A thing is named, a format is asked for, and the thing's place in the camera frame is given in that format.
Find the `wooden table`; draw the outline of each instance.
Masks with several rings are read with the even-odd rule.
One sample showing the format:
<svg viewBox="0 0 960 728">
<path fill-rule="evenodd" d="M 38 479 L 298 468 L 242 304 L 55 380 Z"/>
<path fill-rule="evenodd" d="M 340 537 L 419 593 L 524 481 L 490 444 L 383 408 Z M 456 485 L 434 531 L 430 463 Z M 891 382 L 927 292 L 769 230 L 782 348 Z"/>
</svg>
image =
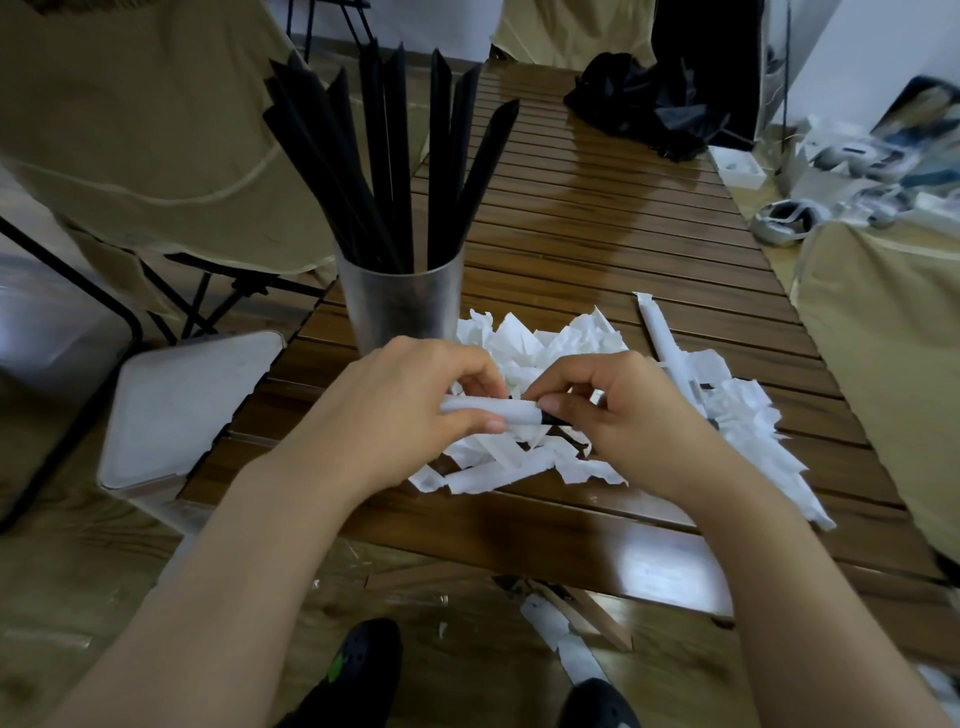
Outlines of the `wooden table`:
<svg viewBox="0 0 960 728">
<path fill-rule="evenodd" d="M 960 622 L 945 577 L 880 466 L 711 163 L 675 164 L 568 114 L 572 75 L 488 68 L 473 150 L 492 111 L 522 109 L 468 236 L 463 309 L 513 311 L 560 330 L 599 306 L 632 349 L 650 343 L 634 291 L 652 293 L 689 351 L 716 349 L 759 380 L 788 449 L 837 522 L 824 546 L 909 656 L 960 667 Z M 426 170 L 413 180 L 420 206 Z M 334 287 L 180 494 L 217 503 L 237 471 L 282 438 L 357 357 Z M 442 460 L 438 468 L 455 469 Z M 564 485 L 555 471 L 481 496 L 371 498 L 343 535 L 500 573 L 729 615 L 723 574 L 678 509 L 637 489 Z"/>
</svg>

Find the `black shoe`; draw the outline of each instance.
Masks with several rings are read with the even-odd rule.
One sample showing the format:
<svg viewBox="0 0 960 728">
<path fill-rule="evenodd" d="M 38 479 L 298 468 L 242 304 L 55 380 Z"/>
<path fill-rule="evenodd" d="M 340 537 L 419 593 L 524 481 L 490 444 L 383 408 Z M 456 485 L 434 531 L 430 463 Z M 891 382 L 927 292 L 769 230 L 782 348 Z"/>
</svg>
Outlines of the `black shoe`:
<svg viewBox="0 0 960 728">
<path fill-rule="evenodd" d="M 574 686 L 557 728 L 640 728 L 640 720 L 617 689 L 596 677 Z"/>
<path fill-rule="evenodd" d="M 383 728 L 400 679 L 403 642 L 392 619 L 369 619 L 351 629 L 326 677 L 276 728 Z"/>
</svg>

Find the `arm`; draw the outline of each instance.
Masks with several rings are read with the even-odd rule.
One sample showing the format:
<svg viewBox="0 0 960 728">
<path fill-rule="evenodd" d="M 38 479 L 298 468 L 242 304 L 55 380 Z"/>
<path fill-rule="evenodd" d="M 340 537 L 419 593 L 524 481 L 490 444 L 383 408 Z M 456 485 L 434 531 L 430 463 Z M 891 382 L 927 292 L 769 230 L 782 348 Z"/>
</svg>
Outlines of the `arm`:
<svg viewBox="0 0 960 728">
<path fill-rule="evenodd" d="M 180 569 L 158 587 L 47 728 L 263 726 L 313 574 L 366 497 L 450 443 L 502 432 L 439 414 L 454 381 L 506 397 L 474 347 L 395 339 L 351 364 L 272 452 L 237 475 Z M 377 443 L 358 456 L 359 443 Z"/>
<path fill-rule="evenodd" d="M 605 392 L 599 406 L 587 399 L 593 389 Z M 950 726 L 793 503 L 654 362 L 570 356 L 524 398 L 576 425 L 630 483 L 700 527 L 730 585 L 764 725 Z"/>
</svg>

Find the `frosted cup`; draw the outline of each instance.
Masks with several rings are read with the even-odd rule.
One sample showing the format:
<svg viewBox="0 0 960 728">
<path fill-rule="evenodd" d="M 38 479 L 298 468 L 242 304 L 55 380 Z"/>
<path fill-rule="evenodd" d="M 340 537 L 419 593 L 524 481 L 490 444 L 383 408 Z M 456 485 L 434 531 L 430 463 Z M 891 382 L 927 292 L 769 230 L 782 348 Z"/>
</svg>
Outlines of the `frosted cup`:
<svg viewBox="0 0 960 728">
<path fill-rule="evenodd" d="M 334 246 L 337 272 L 360 353 L 366 355 L 395 336 L 450 339 L 457 336 L 464 248 L 432 271 L 390 274 L 353 265 Z"/>
</svg>

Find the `fingernail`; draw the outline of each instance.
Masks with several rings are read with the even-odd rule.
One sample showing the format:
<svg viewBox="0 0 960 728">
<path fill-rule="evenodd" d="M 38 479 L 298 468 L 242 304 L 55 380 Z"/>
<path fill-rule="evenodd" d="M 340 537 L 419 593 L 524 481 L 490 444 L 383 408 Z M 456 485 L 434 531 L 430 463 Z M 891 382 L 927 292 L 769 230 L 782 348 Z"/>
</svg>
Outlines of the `fingernail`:
<svg viewBox="0 0 960 728">
<path fill-rule="evenodd" d="M 560 397 L 557 395 L 543 395 L 537 400 L 537 407 L 548 415 L 555 415 L 560 411 Z"/>
</svg>

